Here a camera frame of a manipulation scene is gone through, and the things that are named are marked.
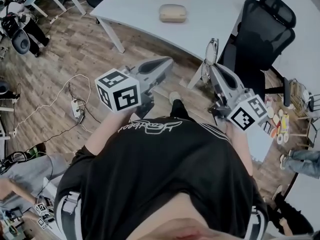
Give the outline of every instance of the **gray pants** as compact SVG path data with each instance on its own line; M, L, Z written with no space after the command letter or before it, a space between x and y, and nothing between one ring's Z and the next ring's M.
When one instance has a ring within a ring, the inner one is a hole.
M320 178L320 151L298 150L291 151L290 156L284 159L286 169L310 177Z

